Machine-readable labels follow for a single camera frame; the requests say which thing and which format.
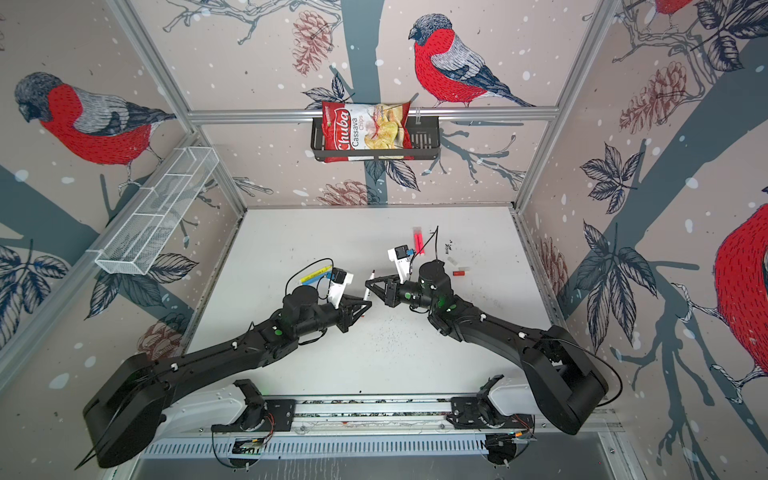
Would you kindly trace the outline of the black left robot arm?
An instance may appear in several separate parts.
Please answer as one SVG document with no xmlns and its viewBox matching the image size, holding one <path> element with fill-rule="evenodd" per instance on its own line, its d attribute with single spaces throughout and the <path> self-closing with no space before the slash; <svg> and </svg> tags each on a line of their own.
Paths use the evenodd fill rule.
<svg viewBox="0 0 768 480">
<path fill-rule="evenodd" d="M 92 441 L 81 461 L 118 466 L 139 454 L 176 401 L 217 381 L 273 364 L 300 346 L 300 338 L 337 327 L 346 333 L 372 302 L 342 295 L 337 304 L 319 303 L 317 291 L 299 286 L 282 307 L 239 336 L 203 350 L 151 360 L 144 353 L 123 361 L 83 409 Z"/>
</svg>

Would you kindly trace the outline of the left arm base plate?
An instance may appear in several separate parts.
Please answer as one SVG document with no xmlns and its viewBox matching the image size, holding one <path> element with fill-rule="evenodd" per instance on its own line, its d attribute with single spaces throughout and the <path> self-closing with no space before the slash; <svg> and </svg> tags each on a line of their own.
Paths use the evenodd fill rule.
<svg viewBox="0 0 768 480">
<path fill-rule="evenodd" d="M 267 399 L 259 407 L 247 405 L 229 424 L 211 426 L 214 433 L 257 434 L 289 432 L 296 410 L 294 399 Z"/>
</svg>

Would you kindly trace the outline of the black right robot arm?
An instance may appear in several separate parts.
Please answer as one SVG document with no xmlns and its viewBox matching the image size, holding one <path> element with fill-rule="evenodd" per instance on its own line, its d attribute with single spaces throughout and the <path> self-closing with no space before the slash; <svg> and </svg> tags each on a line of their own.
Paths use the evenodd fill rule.
<svg viewBox="0 0 768 480">
<path fill-rule="evenodd" d="M 561 432 L 575 435 L 609 391 L 589 352 L 562 327 L 524 327 L 489 315 L 453 291 L 444 263 L 419 268 L 416 281 L 395 275 L 369 279 L 368 290 L 388 307 L 427 311 L 442 335 L 483 347 L 520 367 L 539 411 Z"/>
</svg>

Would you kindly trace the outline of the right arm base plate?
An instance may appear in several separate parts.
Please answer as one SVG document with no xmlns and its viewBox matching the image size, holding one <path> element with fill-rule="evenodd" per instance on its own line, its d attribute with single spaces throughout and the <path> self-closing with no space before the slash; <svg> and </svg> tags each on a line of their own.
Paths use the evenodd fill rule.
<svg viewBox="0 0 768 480">
<path fill-rule="evenodd" d="M 535 417 L 530 414 L 505 416 L 487 400 L 477 397 L 452 397 L 450 410 L 445 419 L 455 429 L 520 429 L 534 426 Z"/>
</svg>

